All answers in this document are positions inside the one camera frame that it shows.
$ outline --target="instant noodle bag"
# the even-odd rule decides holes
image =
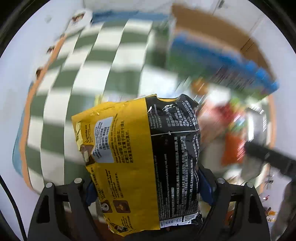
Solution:
[[[72,117],[112,232],[190,224],[198,214],[197,103],[186,95],[106,102]]]

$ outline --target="yellow object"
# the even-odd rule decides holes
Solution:
[[[125,236],[160,229],[145,98],[102,103],[72,122],[111,231]]]

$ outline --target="nutrition label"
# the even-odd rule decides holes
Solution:
[[[195,115],[197,103],[186,95],[181,95],[177,102],[155,98],[146,98],[146,103],[160,227],[188,224],[198,212],[195,167],[200,151],[200,131]]]

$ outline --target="silver screw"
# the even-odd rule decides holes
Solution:
[[[218,181],[220,184],[225,183],[225,179],[222,178],[222,177],[217,178],[217,181]]]
[[[251,183],[251,182],[247,182],[247,186],[248,186],[249,188],[254,187],[253,183]]]
[[[45,186],[46,186],[47,188],[51,188],[51,187],[52,187],[52,183],[47,183]]]
[[[81,177],[75,178],[74,182],[76,184],[81,183],[82,182],[82,178]]]

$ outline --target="checkered tablecloth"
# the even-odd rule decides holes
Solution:
[[[25,147],[33,189],[88,175],[71,116],[101,101],[169,97],[177,75],[164,70],[167,22],[127,20],[87,26],[67,36],[30,106]]]

